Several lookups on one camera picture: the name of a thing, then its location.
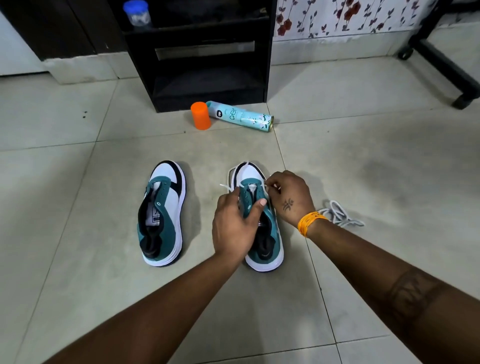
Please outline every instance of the white shoe sole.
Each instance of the white shoe sole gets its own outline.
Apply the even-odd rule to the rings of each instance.
[[[237,171],[239,165],[232,171],[232,178],[230,180],[230,188],[231,189],[233,189],[235,172]],[[267,264],[256,263],[248,255],[245,257],[245,261],[247,262],[247,264],[251,268],[255,269],[257,272],[270,272],[271,270],[277,269],[283,262],[284,253],[283,253],[282,236],[280,235],[280,230],[278,229],[278,221],[276,219],[276,214],[275,214],[275,223],[276,223],[276,231],[277,231],[277,234],[278,234],[278,239],[280,240],[280,252],[278,252],[278,256],[272,262],[267,263]]]
[[[175,227],[175,245],[173,246],[172,252],[167,257],[165,257],[161,260],[148,259],[142,253],[142,256],[144,257],[145,263],[147,263],[148,265],[151,265],[153,267],[163,267],[163,266],[167,266],[168,264],[173,262],[177,258],[177,256],[180,254],[182,243],[183,243],[182,236],[181,236],[181,227],[180,227],[180,212],[181,212],[181,207],[183,205],[183,201],[185,200],[185,192],[187,190],[187,186],[185,184],[185,175],[183,174],[182,169],[180,168],[180,166],[176,162],[173,162],[173,163],[175,163],[175,165],[180,170],[181,182],[182,182],[182,184],[181,184],[181,194],[180,194],[180,197],[179,197],[178,216],[177,216],[177,221],[174,224],[174,227]]]

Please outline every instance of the orange thread bracelet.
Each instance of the orange thread bracelet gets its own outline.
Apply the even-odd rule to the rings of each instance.
[[[300,231],[300,234],[306,237],[308,227],[318,218],[324,218],[325,220],[328,220],[318,211],[311,212],[310,214],[306,214],[304,217],[302,217],[297,225],[297,229]]]

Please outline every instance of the shoe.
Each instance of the shoe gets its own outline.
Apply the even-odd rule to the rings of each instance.
[[[151,266],[166,266],[181,251],[180,211],[185,190],[185,175],[177,163],[164,160],[157,164],[148,180],[137,224],[144,261]]]
[[[268,272],[280,266],[283,262],[283,244],[275,211],[265,190],[265,176],[251,162],[243,162],[229,171],[231,174],[230,189],[240,187],[240,208],[243,217],[250,214],[255,201],[265,198],[267,204],[260,216],[253,246],[245,260],[258,272]]]

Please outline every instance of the forearm tattoo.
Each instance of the forearm tattoo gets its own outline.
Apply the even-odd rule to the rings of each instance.
[[[285,200],[285,202],[283,203],[283,211],[290,211],[291,210],[291,207],[293,205],[293,200],[291,198],[289,198],[288,200]]]
[[[387,305],[395,320],[408,330],[446,287],[442,281],[414,267],[387,293]]]

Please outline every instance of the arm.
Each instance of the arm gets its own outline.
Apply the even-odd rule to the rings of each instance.
[[[293,226],[315,211],[308,186],[292,172],[274,173],[266,184],[277,214]],[[478,300],[329,221],[316,220],[307,237],[422,362],[480,363]]]
[[[236,189],[218,200],[212,257],[116,314],[45,364],[166,363],[253,244],[266,200],[257,201],[243,219],[238,197]]]

